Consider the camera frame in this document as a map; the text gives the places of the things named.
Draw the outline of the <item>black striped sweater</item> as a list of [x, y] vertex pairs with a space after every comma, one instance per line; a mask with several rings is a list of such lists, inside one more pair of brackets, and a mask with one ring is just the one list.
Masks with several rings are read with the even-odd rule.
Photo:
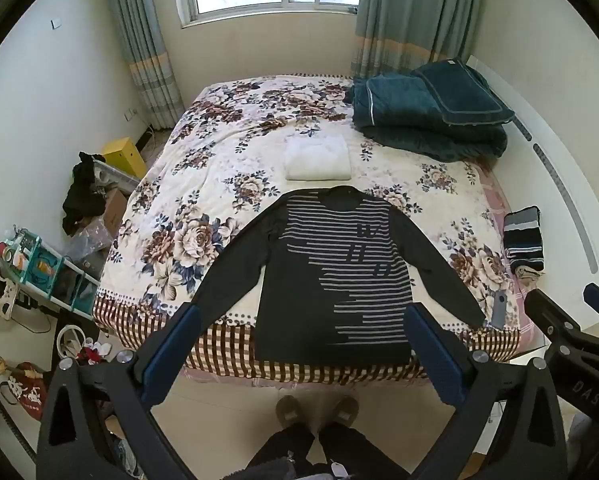
[[193, 297], [210, 327], [256, 284], [255, 358], [293, 365], [401, 365], [409, 270], [461, 322], [485, 315], [472, 292], [406, 214], [352, 188], [281, 196], [231, 240]]

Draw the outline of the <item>folded striped clothes pile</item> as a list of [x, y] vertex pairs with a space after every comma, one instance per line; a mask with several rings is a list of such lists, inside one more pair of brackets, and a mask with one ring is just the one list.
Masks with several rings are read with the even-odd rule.
[[545, 270], [540, 209], [529, 206], [503, 220], [503, 248], [511, 271], [524, 283], [537, 281]]

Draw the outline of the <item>black clothes on rack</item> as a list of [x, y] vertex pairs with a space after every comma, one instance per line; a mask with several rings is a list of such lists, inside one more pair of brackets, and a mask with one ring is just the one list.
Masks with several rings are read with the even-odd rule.
[[80, 152], [79, 163], [72, 169], [73, 182], [62, 205], [62, 229], [69, 237], [75, 235], [84, 219], [101, 216], [106, 211], [106, 196], [94, 187], [96, 160], [104, 162], [104, 157]]

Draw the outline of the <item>red patterned bag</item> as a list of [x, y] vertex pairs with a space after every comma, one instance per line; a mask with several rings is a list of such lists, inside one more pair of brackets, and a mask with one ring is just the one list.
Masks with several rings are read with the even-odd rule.
[[10, 370], [2, 383], [8, 390], [8, 399], [15, 400], [32, 419], [40, 422], [47, 399], [47, 378], [36, 365], [22, 362]]

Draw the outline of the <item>white bed headboard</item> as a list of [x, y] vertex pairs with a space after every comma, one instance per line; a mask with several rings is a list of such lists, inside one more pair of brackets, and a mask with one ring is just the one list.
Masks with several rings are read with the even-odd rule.
[[469, 65], [515, 111], [507, 125], [508, 151], [496, 174], [513, 208], [539, 207], [546, 265], [555, 269], [569, 260], [580, 272], [599, 275], [599, 200], [580, 166], [519, 91], [475, 56]]

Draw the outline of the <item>left brown slipper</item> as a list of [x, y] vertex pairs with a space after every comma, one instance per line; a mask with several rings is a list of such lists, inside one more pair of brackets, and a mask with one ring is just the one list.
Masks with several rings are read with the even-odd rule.
[[276, 416], [283, 429], [304, 424], [306, 417], [300, 402], [294, 396], [283, 396], [276, 404]]

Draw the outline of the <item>teal storage shelf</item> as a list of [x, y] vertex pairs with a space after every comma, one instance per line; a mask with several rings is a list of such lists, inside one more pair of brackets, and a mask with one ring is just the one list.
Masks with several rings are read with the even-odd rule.
[[15, 228], [0, 243], [0, 256], [27, 292], [92, 320], [99, 282], [40, 236]]

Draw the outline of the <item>cardboard box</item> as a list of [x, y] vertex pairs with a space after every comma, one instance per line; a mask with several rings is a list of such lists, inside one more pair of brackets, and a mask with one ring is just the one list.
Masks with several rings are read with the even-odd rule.
[[126, 207], [127, 198], [118, 188], [113, 188], [106, 194], [106, 210], [102, 214], [102, 221], [112, 237], [122, 224]]

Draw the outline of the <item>yellow box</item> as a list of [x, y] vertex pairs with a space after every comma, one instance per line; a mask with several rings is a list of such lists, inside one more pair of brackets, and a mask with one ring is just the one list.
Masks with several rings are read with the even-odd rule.
[[101, 155], [106, 163], [129, 176], [142, 179], [147, 173], [147, 165], [138, 148], [130, 138], [121, 138], [106, 144]]

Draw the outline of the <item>floral bed blanket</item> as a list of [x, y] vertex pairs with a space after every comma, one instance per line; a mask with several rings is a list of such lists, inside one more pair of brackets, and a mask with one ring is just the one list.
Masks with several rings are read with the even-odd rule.
[[138, 348], [191, 300], [204, 275], [257, 214], [298, 184], [286, 177], [291, 139], [340, 138], [349, 184], [406, 214], [482, 308], [462, 323], [408, 271], [413, 296], [472, 350], [513, 358], [529, 329], [502, 247], [505, 204], [476, 162], [439, 162], [366, 138], [351, 121], [346, 78], [269, 76], [204, 89], [128, 201], [94, 299], [94, 321]]

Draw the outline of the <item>teal folded quilt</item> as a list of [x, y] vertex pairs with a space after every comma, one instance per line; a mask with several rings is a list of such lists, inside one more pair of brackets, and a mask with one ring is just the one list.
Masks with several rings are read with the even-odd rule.
[[459, 58], [406, 74], [358, 78], [344, 102], [366, 138], [439, 162], [501, 157], [508, 147], [503, 126], [515, 117], [486, 79]]

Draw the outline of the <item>folded white garment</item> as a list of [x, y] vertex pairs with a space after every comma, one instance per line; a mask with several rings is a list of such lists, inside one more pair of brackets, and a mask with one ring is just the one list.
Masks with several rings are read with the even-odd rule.
[[348, 145], [342, 136], [286, 141], [284, 173], [289, 181], [347, 181], [351, 178]]

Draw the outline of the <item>left teal curtain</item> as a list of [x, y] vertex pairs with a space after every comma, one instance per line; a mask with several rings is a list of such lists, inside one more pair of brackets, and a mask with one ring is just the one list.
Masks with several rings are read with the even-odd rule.
[[125, 61], [151, 125], [173, 128], [184, 114], [154, 0], [110, 0]]

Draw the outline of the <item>wall power outlet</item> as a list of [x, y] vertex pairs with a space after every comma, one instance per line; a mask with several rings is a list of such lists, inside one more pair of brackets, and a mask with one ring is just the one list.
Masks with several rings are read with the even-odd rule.
[[129, 108], [128, 110], [126, 110], [124, 114], [126, 122], [130, 122], [132, 118], [134, 118], [136, 115], [137, 111], [134, 108]]

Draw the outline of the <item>white wall switch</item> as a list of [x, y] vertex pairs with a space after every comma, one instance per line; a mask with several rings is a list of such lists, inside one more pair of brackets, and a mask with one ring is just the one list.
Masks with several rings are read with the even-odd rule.
[[50, 21], [50, 24], [51, 24], [51, 28], [53, 30], [56, 30], [56, 29], [59, 29], [62, 26], [62, 21], [60, 20], [60, 18], [53, 18]]

